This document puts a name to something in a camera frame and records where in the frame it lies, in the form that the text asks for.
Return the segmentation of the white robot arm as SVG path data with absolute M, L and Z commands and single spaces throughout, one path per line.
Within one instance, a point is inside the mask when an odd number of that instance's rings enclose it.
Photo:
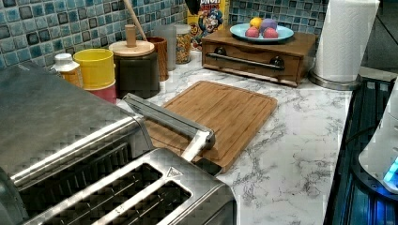
M 388 192 L 396 194 L 398 158 L 398 89 L 394 82 L 379 125 L 359 155 L 360 166 Z

